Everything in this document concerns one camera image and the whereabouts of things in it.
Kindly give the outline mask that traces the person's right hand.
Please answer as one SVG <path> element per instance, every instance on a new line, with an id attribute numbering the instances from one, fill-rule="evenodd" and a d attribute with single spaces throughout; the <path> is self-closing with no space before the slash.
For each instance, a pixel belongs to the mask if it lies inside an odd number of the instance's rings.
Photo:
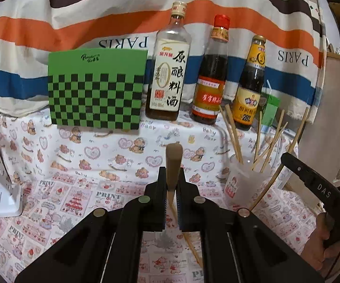
<path id="1" fill-rule="evenodd" d="M 329 247 L 324 246 L 324 241 L 329 239 L 330 228 L 326 225 L 326 214 L 320 213 L 316 218 L 316 228 L 311 233 L 301 257 L 323 277 L 328 276 L 329 269 L 335 259 L 340 255 L 340 241 Z M 340 256 L 330 275 L 335 274 L 340 269 Z"/>

